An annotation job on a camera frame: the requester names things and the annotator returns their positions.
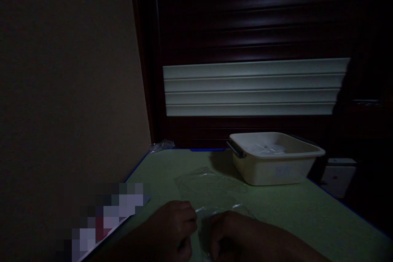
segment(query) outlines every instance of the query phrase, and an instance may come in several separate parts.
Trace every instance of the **green table surface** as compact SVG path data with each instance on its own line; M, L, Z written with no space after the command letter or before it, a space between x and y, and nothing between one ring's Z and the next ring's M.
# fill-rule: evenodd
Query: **green table surface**
M127 182L150 183L150 201L92 255L104 251L146 221L166 202L181 199L174 179L203 166L244 183L232 164L230 150L172 149L148 155ZM290 231L333 262L390 261L392 240L309 180L294 185L247 185L247 193L235 197L258 220ZM192 235L192 250L192 261L199 262L201 250L197 233Z

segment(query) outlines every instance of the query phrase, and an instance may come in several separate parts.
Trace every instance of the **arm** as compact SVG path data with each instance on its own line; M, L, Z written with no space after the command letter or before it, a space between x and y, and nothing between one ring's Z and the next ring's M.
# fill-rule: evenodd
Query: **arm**
M290 232L227 211L212 217L214 261L330 262Z

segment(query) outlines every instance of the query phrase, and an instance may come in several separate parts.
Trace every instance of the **beige wall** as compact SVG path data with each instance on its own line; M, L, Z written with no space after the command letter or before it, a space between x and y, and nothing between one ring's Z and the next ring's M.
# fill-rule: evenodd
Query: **beige wall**
M62 185L122 182L148 150L132 3L0 1L0 247L48 261Z

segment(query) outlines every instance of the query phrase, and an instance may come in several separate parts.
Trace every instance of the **small white container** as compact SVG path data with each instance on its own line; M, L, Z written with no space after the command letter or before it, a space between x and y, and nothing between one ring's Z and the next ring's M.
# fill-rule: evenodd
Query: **small white container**
M305 141L278 132L238 133L227 142L233 150L233 163L251 185L281 185L305 180L315 159L325 151ZM253 148L280 145L286 153L261 154Z

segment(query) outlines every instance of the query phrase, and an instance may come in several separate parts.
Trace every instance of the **plastic bag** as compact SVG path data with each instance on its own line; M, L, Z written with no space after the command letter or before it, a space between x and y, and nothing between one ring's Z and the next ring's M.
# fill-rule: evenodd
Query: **plastic bag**
M173 141L164 139L160 143L152 143L149 145L149 154L157 153L164 149L172 149L175 147L175 143Z
M253 214L232 193L243 194L247 185L237 179L218 175L207 166L174 179L182 200L196 209L200 257L194 261L210 262L210 218L228 210L254 218Z

